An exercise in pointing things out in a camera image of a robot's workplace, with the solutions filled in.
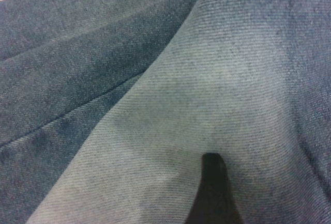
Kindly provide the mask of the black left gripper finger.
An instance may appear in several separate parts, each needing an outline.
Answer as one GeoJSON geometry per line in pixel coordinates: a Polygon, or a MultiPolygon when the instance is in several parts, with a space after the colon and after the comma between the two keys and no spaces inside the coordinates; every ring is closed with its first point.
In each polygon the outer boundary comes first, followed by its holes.
{"type": "Polygon", "coordinates": [[[200,184],[185,223],[243,223],[232,196],[227,167],[218,153],[202,156],[200,184]]]}

